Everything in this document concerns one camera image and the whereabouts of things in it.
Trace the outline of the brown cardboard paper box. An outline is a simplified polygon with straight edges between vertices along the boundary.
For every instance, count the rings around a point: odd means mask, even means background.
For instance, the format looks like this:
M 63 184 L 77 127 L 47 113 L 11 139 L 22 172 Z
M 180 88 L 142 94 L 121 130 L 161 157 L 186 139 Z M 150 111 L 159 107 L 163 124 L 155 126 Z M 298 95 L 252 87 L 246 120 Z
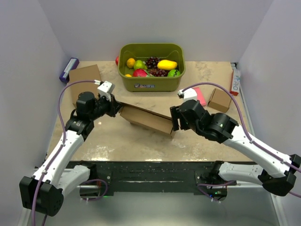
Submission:
M 121 102 L 119 114 L 131 124 L 158 132 L 170 138 L 174 137 L 173 123 L 170 116 Z

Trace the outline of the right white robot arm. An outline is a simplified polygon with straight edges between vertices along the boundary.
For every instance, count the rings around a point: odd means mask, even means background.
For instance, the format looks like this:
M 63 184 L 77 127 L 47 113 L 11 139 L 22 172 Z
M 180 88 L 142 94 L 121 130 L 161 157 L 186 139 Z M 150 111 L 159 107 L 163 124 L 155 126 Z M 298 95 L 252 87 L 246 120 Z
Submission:
M 301 165 L 298 155 L 286 155 L 248 133 L 236 120 L 224 113 L 210 114 L 199 101 L 188 100 L 170 108 L 173 130 L 193 130 L 209 141 L 242 153 L 255 164 L 216 161 L 207 181 L 220 185 L 244 181 L 261 185 L 266 191 L 286 196 L 294 187 L 295 172 Z

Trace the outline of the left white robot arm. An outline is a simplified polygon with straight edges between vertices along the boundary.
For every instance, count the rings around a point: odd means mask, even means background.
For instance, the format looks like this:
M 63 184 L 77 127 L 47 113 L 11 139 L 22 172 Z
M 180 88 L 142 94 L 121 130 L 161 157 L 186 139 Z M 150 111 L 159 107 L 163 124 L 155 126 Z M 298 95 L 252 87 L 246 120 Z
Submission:
M 81 161 L 70 172 L 63 174 L 74 153 L 85 142 L 94 128 L 94 120 L 104 116 L 115 117 L 121 103 L 113 94 L 92 92 L 79 94 L 76 108 L 64 124 L 60 141 L 47 160 L 31 176 L 24 176 L 20 183 L 22 205 L 26 209 L 55 216 L 64 198 L 82 183 L 94 184 L 97 179 L 96 165 Z

